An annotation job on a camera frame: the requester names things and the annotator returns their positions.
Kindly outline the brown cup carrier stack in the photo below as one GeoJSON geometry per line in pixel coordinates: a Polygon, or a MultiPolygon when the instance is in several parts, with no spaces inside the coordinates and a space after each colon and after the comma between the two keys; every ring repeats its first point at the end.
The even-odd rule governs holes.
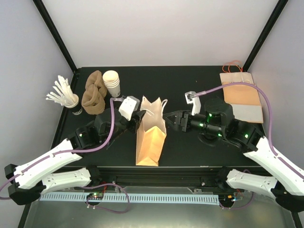
{"type": "Polygon", "coordinates": [[[97,70],[90,74],[85,84],[81,105],[91,115],[101,114],[105,110],[107,88],[102,73],[97,70]]]}

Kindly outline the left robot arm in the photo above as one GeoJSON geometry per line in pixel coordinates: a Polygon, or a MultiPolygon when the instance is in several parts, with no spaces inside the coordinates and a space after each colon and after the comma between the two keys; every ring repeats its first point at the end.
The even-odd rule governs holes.
{"type": "Polygon", "coordinates": [[[7,165],[4,169],[8,180],[5,184],[9,194],[7,199],[26,205],[58,190],[72,187],[98,189],[102,178],[96,166],[67,172],[59,172],[59,169],[89,153],[108,148],[126,131],[136,132],[144,114],[145,111],[135,111],[127,119],[118,109],[106,109],[40,157],[19,166],[7,165]]]}

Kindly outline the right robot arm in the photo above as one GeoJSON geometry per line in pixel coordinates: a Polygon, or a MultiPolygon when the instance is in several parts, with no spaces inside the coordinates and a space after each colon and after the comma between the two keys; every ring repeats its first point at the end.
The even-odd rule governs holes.
{"type": "Polygon", "coordinates": [[[238,120],[232,105],[220,98],[204,104],[200,114],[197,98],[191,111],[179,110],[164,114],[166,123],[176,131],[197,131],[199,140],[209,146],[223,144],[238,149],[245,157],[262,166],[270,176],[260,176],[223,167],[215,184],[220,191],[243,189],[273,199],[290,212],[304,210],[304,172],[282,153],[270,148],[267,139],[254,123],[238,120]]]}

